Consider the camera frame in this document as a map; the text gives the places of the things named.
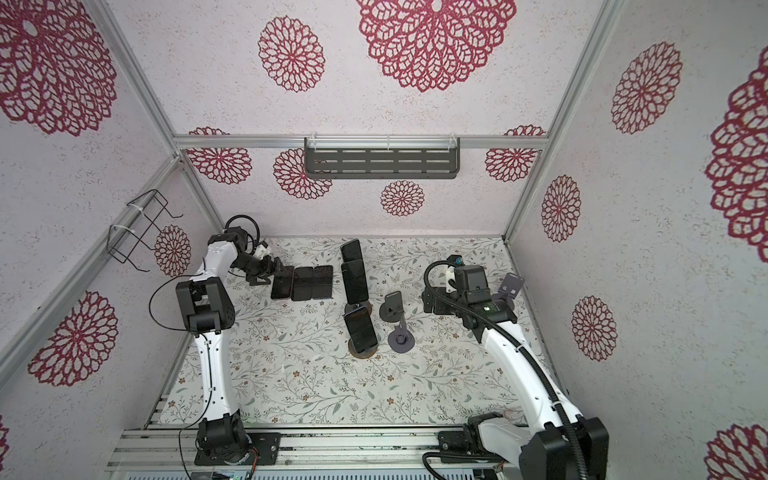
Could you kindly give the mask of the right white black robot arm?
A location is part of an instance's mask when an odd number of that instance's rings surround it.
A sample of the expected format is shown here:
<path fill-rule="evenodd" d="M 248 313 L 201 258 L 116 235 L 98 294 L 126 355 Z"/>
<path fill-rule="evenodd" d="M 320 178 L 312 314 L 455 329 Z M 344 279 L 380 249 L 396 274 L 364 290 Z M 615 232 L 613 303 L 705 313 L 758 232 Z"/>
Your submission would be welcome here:
<path fill-rule="evenodd" d="M 459 255 L 435 261 L 423 273 L 422 302 L 427 313 L 448 313 L 501 367 L 523 409 L 524 423 L 501 413 L 471 417 L 461 433 L 444 431 L 440 445 L 422 456 L 424 468 L 441 475 L 433 462 L 499 465 L 519 479 L 604 479 L 609 433 L 602 421 L 587 418 L 556 385 L 531 352 L 512 308 L 492 294 L 486 273 Z"/>

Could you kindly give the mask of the purple case phone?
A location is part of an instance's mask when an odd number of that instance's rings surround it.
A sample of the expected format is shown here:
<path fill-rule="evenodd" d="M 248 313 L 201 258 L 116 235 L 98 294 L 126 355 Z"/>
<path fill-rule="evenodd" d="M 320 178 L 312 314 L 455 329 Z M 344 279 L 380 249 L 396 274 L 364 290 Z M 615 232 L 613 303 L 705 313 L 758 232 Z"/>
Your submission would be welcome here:
<path fill-rule="evenodd" d="M 294 267 L 282 266 L 273 275 L 270 298 L 272 300 L 288 299 L 292 295 Z"/>

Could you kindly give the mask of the blue case phone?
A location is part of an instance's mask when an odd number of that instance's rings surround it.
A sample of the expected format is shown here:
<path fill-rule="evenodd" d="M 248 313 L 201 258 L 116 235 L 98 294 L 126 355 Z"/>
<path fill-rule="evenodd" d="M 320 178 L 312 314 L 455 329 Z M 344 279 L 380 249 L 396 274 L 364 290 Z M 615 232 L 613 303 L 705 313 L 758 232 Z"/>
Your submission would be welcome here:
<path fill-rule="evenodd" d="M 312 298 L 330 299 L 333 296 L 333 266 L 321 265 L 313 268 L 311 282 Z"/>

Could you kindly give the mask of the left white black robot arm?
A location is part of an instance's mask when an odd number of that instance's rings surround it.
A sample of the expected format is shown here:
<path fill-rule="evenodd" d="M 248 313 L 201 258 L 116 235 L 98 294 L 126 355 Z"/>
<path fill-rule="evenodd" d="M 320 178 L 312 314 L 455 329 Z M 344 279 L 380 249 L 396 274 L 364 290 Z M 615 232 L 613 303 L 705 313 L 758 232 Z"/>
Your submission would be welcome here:
<path fill-rule="evenodd" d="M 189 335 L 200 358 L 203 410 L 184 428 L 194 429 L 198 465 L 243 465 L 256 467 L 258 447 L 246 432 L 240 407 L 234 399 L 230 367 L 231 329 L 236 309 L 225 279 L 232 269 L 241 271 L 251 286 L 270 283 L 281 265 L 261 240 L 261 230 L 247 214 L 230 217 L 222 232 L 211 236 L 202 265 L 193 274 L 172 278 L 183 325 L 165 330 Z"/>

